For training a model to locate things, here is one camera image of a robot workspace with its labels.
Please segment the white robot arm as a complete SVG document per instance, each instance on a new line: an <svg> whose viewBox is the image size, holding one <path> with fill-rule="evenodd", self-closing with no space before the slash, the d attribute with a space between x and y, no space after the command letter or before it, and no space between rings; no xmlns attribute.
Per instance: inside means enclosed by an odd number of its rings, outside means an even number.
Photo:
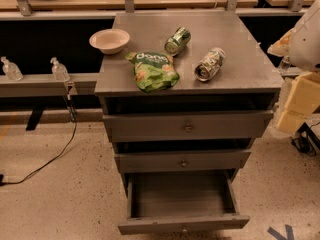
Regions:
<svg viewBox="0 0 320 240"><path fill-rule="evenodd" d="M278 41L272 44L268 54L287 57L290 63L303 71L320 71L320 0L297 21Z"/></svg>

